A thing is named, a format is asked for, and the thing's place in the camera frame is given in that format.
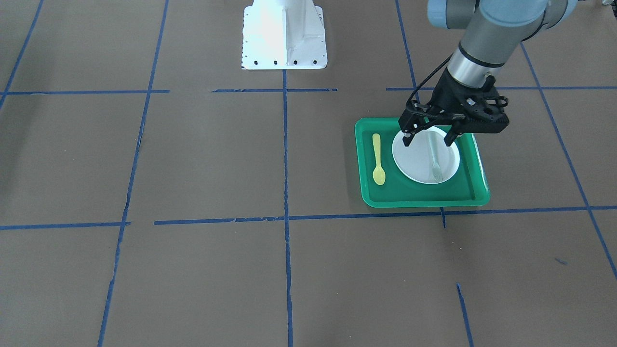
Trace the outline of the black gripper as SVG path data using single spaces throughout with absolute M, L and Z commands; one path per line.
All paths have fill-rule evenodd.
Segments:
M 420 131 L 430 127 L 449 126 L 450 129 L 443 140 L 447 147 L 451 147 L 456 139 L 464 134 L 460 122 L 464 120 L 465 115 L 458 97 L 461 95 L 461 89 L 465 87 L 470 88 L 456 81 L 449 72 L 445 72 L 426 105 L 415 99 L 418 91 L 414 90 L 398 120 L 403 134 L 403 145 L 409 147 L 414 135 Z

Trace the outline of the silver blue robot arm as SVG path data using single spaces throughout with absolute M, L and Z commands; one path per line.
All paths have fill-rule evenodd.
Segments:
M 463 134 L 502 132 L 509 101 L 496 90 L 496 75 L 521 42 L 557 26 L 576 6 L 575 0 L 430 0 L 429 22 L 464 35 L 436 68 L 441 76 L 428 103 L 413 94 L 407 100 L 399 118 L 402 144 L 436 126 L 449 127 L 448 147 Z

